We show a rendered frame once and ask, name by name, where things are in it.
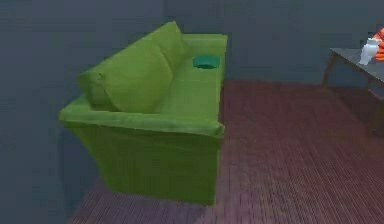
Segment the green sofa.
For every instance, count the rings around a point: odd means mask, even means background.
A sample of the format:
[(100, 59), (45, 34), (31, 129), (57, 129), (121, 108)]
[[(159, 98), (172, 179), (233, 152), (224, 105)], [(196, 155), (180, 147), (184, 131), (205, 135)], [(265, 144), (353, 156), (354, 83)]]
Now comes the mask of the green sofa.
[[(59, 113), (112, 191), (210, 205), (224, 126), (227, 38), (167, 22), (82, 73), (81, 95)], [(220, 66), (193, 66), (199, 55)]]

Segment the teal round bowl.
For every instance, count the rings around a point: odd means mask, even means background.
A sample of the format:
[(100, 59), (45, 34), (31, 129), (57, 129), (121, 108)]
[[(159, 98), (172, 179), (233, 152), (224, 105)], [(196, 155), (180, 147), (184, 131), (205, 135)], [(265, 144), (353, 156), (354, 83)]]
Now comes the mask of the teal round bowl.
[(193, 66), (201, 69), (215, 69), (220, 66), (220, 57), (215, 55), (195, 56)]

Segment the dark grey table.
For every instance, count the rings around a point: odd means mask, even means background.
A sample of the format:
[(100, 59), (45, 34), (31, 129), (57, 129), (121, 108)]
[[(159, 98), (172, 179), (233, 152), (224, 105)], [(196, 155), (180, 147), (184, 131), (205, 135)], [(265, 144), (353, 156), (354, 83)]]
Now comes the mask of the dark grey table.
[(347, 49), (347, 48), (330, 48), (331, 54), (325, 69), (321, 86), (325, 88), (327, 86), (329, 73), (334, 62), (337, 59), (347, 63), (353, 69), (360, 72), (367, 78), (367, 90), (379, 99), (372, 119), (367, 126), (367, 132), (370, 134), (379, 130), (380, 126), (384, 124), (384, 97), (380, 97), (370, 89), (370, 84), (375, 82), (378, 86), (384, 88), (384, 63), (370, 62), (367, 65), (362, 65), (360, 61), (359, 49)]

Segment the white bottle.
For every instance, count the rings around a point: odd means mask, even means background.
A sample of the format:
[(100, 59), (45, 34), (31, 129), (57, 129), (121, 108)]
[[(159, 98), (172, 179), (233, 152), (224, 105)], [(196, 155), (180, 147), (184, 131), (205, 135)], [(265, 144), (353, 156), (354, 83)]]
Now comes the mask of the white bottle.
[(359, 63), (362, 65), (367, 65), (379, 50), (379, 45), (381, 42), (381, 39), (368, 38), (366, 44), (362, 48)]

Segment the orange striped object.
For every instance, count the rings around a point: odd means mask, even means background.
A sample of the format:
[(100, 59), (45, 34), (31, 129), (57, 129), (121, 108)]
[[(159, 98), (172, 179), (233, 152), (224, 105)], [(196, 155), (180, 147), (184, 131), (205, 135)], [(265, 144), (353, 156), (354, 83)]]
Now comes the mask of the orange striped object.
[(374, 58), (378, 61), (384, 62), (384, 28), (380, 29), (373, 35), (374, 39), (380, 40), (379, 49)]

